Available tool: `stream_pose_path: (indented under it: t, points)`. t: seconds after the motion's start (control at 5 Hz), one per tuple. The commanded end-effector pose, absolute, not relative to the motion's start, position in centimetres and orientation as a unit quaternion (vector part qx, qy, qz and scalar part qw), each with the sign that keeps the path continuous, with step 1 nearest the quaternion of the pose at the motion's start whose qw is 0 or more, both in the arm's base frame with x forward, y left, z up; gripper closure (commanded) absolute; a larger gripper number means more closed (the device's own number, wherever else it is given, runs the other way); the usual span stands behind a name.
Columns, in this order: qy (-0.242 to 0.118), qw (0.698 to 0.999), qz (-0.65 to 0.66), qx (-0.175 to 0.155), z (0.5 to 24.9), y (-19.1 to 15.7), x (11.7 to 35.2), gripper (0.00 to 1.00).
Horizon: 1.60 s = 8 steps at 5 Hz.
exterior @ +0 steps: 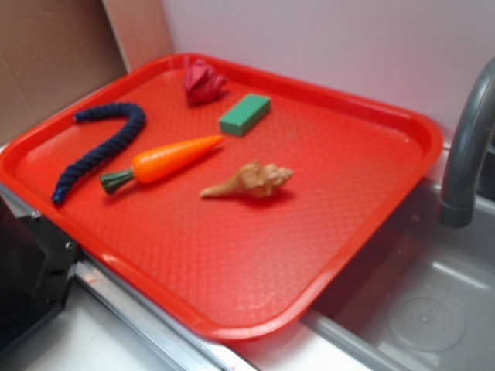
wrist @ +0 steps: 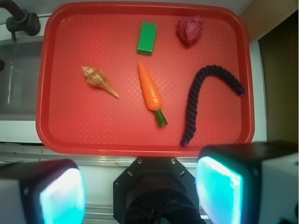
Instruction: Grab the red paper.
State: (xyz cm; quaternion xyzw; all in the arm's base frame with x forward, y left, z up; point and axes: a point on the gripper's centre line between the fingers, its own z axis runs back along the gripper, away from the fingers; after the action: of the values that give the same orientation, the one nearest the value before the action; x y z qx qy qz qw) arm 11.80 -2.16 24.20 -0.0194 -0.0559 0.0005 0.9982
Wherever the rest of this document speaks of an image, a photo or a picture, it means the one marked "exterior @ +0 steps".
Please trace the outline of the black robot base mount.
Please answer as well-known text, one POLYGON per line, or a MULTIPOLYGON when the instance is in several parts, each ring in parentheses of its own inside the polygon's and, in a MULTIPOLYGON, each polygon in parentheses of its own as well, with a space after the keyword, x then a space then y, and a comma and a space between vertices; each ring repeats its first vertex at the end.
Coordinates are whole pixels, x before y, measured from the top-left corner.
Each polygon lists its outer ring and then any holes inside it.
POLYGON ((45 216, 1 201, 1 357, 61 313, 80 249, 45 216))

